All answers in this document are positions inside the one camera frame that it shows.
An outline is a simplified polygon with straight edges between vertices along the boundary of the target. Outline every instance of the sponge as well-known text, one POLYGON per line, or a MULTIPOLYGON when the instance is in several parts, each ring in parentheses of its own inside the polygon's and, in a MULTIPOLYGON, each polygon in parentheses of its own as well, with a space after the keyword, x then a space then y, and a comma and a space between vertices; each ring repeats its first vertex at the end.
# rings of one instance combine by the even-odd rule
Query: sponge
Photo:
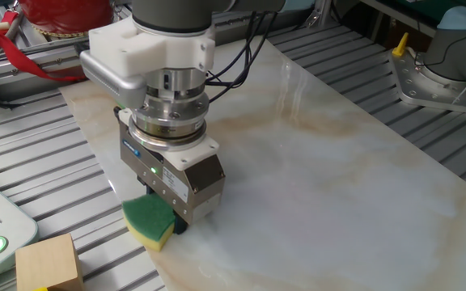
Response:
POLYGON ((157 194, 141 196, 122 203, 125 224, 145 247, 161 251, 174 232, 176 216, 157 194))

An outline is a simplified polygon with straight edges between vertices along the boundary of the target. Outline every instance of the white plastic part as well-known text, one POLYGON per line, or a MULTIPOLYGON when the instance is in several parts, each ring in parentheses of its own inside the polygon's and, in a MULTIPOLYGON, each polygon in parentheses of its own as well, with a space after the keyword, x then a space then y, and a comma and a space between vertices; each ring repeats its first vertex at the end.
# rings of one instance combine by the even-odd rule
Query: white plastic part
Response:
MULTIPOLYGON (((129 119, 132 118, 132 112, 126 108, 118 112, 120 122, 129 126, 129 119)), ((184 171, 193 165, 198 164, 214 154, 217 154, 219 144, 208 135, 205 135, 201 142, 187 150, 165 151, 159 150, 158 153, 169 161, 177 170, 184 171)))
POLYGON ((145 32, 132 17, 89 31, 91 55, 123 77, 163 68, 207 72, 213 67, 214 37, 214 26, 199 36, 145 32))

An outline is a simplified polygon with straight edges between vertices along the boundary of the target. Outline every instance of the wooden block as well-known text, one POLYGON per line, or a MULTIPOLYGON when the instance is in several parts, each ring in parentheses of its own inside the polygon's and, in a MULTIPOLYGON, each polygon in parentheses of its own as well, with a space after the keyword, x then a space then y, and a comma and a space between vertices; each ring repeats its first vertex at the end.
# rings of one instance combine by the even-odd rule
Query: wooden block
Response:
POLYGON ((80 261, 71 234, 64 234, 15 252, 17 291, 83 291, 80 261))

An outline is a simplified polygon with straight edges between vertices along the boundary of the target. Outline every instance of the metal bracket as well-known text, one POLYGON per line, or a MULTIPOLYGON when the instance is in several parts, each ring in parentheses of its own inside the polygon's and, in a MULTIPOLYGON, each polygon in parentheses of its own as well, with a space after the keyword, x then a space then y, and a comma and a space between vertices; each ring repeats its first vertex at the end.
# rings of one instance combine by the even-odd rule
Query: metal bracket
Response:
POLYGON ((307 26, 314 27, 317 24, 324 25, 328 18, 328 12, 330 11, 331 5, 332 0, 317 0, 316 7, 307 18, 307 26))
POLYGON ((393 76, 400 91, 402 101, 443 110, 466 113, 466 92, 460 98, 460 92, 466 87, 466 82, 446 79, 431 72, 423 66, 423 56, 418 53, 417 60, 409 54, 395 57, 389 52, 393 76))

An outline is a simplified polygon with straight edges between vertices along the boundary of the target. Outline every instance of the marble surface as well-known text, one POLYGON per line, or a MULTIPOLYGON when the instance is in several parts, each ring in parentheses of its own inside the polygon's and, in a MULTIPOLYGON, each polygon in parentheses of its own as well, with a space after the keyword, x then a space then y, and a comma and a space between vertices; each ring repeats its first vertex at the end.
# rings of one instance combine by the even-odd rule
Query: marble surface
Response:
MULTIPOLYGON (((242 45, 219 47, 215 70, 242 45)), ((62 93, 117 195, 141 195, 113 101, 90 82, 62 93)), ((466 183, 271 44, 207 121, 226 187, 150 253, 169 290, 466 290, 466 183)))

